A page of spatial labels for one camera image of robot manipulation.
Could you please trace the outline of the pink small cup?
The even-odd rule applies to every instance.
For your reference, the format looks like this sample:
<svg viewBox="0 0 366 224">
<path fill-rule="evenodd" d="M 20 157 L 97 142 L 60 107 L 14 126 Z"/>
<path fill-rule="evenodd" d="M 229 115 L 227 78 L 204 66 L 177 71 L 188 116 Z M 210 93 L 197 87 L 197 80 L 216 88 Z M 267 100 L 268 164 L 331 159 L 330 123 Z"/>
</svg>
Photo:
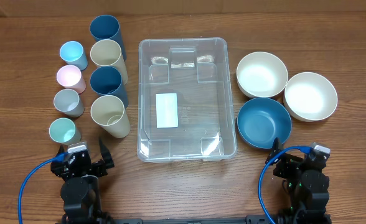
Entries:
<svg viewBox="0 0 366 224">
<path fill-rule="evenodd" d="M 65 65 L 61 67 L 56 74 L 57 82 L 64 88 L 75 90 L 81 94 L 86 89 L 86 83 L 81 70 L 74 65 Z"/>
</svg>

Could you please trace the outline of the dark blue bowl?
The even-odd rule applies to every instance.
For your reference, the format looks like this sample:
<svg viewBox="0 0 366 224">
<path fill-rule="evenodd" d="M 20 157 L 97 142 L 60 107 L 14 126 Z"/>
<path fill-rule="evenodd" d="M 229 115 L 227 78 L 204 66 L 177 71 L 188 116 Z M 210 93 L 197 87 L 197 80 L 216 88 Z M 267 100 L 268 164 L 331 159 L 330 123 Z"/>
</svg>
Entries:
<svg viewBox="0 0 366 224">
<path fill-rule="evenodd" d="M 271 98 L 254 98 L 240 108 L 237 128 L 252 147 L 270 149 L 274 140 L 285 143 L 292 132 L 292 119 L 286 108 Z"/>
</svg>

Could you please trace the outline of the light blue small cup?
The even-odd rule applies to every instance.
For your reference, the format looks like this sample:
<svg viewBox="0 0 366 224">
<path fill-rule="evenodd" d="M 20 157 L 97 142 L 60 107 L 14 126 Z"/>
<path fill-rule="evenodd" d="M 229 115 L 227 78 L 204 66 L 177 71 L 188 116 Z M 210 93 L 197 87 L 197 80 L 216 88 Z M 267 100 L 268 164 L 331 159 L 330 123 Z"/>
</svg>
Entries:
<svg viewBox="0 0 366 224">
<path fill-rule="evenodd" d="M 64 43 L 59 50 L 59 55 L 67 64 L 74 65 L 80 70 L 84 70 L 88 66 L 83 45 L 77 41 Z"/>
</svg>

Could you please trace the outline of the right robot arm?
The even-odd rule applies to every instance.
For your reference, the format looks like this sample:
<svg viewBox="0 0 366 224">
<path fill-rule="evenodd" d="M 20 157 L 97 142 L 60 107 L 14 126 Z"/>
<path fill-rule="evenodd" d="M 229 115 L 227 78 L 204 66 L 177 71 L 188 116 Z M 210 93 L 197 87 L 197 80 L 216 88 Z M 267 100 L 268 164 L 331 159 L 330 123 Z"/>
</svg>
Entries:
<svg viewBox="0 0 366 224">
<path fill-rule="evenodd" d="M 329 201 L 329 177 L 322 173 L 331 150 L 316 142 L 311 146 L 291 146 L 286 149 L 275 138 L 258 181 L 258 199 L 270 223 L 331 223 L 326 213 Z M 291 206 L 277 215 L 270 215 L 262 196 L 261 184 L 267 168 L 275 165 L 273 175 L 283 179 L 283 189 Z"/>
</svg>

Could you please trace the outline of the grey small cup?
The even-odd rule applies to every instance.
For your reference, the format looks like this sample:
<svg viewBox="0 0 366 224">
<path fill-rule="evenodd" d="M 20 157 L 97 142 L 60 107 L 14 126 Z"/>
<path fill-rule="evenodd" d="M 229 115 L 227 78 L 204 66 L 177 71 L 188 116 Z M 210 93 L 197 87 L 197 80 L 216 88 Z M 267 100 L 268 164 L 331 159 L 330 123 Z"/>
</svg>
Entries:
<svg viewBox="0 0 366 224">
<path fill-rule="evenodd" d="M 54 96 L 55 108 L 73 118 L 77 118 L 84 113 L 85 107 L 80 95 L 73 89 L 60 90 Z"/>
</svg>

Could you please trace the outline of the cream bowl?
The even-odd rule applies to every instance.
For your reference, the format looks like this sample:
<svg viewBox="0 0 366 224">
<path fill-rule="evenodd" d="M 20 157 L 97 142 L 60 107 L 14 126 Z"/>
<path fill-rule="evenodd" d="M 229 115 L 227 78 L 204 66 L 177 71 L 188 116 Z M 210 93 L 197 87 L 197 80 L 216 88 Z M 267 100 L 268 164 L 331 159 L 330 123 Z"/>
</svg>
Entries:
<svg viewBox="0 0 366 224">
<path fill-rule="evenodd" d="M 237 66 L 239 89 L 250 98 L 272 98 L 280 94 L 288 82 L 288 69 L 277 56 L 268 52 L 252 52 Z"/>
<path fill-rule="evenodd" d="M 287 82 L 283 103 L 292 117 L 315 122 L 327 119 L 335 112 L 338 96 L 327 78 L 314 72 L 301 72 Z"/>
</svg>

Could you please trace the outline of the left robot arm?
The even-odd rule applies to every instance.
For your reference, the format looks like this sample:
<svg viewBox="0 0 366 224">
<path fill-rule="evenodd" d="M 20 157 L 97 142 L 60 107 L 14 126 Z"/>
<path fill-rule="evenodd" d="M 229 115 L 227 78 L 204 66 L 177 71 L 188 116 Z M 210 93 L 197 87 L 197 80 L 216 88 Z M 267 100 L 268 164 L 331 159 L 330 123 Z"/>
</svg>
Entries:
<svg viewBox="0 0 366 224">
<path fill-rule="evenodd" d="M 92 162 L 85 141 L 60 147 L 50 170 L 64 180 L 60 189 L 63 200 L 62 223 L 114 223 L 101 208 L 99 178 L 106 176 L 114 162 L 109 149 L 98 140 L 102 159 Z"/>
</svg>

